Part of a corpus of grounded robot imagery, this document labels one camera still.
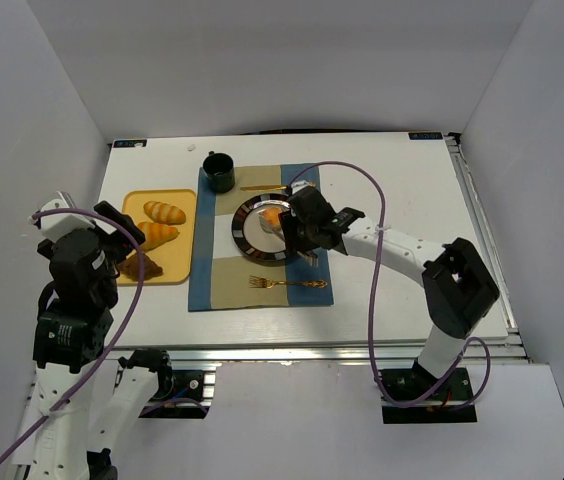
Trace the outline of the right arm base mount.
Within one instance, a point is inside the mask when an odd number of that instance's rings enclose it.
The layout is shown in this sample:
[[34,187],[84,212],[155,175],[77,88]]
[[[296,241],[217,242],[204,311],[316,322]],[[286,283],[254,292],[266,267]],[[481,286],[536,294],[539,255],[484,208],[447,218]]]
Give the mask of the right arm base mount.
[[[429,387],[411,368],[382,369],[384,388],[397,402],[408,402],[425,393]],[[469,424],[478,420],[474,405],[460,408],[473,397],[473,388],[466,368],[456,368],[432,395],[409,408],[399,408],[382,399],[382,420],[385,425]]]

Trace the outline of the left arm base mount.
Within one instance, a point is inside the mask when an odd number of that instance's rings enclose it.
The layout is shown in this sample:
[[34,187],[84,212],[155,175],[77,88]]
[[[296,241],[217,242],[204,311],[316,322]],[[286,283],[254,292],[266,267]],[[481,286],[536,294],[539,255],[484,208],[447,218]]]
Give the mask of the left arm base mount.
[[154,348],[135,350],[129,357],[117,360],[115,387],[119,387],[123,375],[133,369],[144,368],[155,373],[157,392],[148,400],[140,418],[204,419],[208,407],[203,406],[203,370],[174,370],[166,350]]

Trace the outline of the small round bread bun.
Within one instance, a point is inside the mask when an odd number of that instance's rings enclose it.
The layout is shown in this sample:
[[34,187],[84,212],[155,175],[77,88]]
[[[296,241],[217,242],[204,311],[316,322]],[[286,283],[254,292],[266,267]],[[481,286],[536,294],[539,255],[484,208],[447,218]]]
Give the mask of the small round bread bun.
[[261,228],[269,233],[281,230],[279,215],[282,210],[278,207],[264,208],[259,212],[259,221]]

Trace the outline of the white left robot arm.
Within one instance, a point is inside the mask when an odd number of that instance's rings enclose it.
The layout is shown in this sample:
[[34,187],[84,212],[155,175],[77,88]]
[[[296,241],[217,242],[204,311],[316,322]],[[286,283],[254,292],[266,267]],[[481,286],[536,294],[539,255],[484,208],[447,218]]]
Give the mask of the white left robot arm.
[[89,422],[93,376],[109,353],[106,336],[118,302],[117,266],[145,240],[132,219],[106,201],[94,208],[108,233],[60,195],[35,216],[38,252],[51,282],[38,301],[33,361],[38,408],[32,479],[115,479],[123,442],[151,400],[173,390],[166,352],[136,350],[120,359],[119,384],[98,421]]

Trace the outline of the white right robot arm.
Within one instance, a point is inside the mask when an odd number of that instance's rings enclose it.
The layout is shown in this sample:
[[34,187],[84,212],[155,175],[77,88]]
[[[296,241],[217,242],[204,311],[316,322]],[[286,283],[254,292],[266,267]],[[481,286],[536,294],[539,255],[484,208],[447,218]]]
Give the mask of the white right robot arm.
[[337,212],[307,182],[287,189],[290,210],[280,216],[285,244],[306,254],[316,249],[372,260],[423,289],[432,327],[405,385],[408,401],[429,393],[455,368],[478,323],[499,300],[500,290],[469,240],[422,240],[374,224],[359,210]]

